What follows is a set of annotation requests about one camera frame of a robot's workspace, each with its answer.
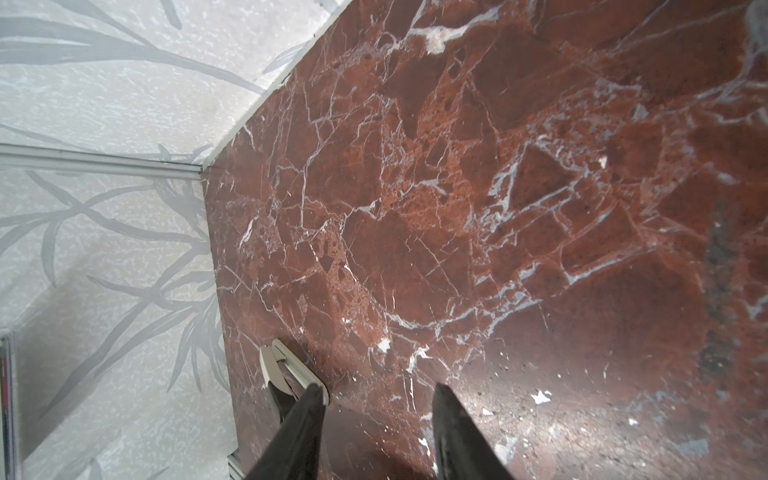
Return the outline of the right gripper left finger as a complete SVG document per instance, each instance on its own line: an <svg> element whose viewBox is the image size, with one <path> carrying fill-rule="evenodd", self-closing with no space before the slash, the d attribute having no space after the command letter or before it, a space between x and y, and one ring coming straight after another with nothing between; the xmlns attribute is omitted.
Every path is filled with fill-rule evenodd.
<svg viewBox="0 0 768 480"><path fill-rule="evenodd" d="M322 388L310 384L299 400L272 382L267 391L281 424L245 479L316 479L326 409Z"/></svg>

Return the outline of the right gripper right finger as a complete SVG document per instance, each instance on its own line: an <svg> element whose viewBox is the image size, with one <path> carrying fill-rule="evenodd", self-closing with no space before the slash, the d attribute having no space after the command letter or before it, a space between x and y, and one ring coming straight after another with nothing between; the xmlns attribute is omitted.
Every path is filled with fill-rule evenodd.
<svg viewBox="0 0 768 480"><path fill-rule="evenodd" d="M439 479L513 479L448 385L435 386L432 421Z"/></svg>

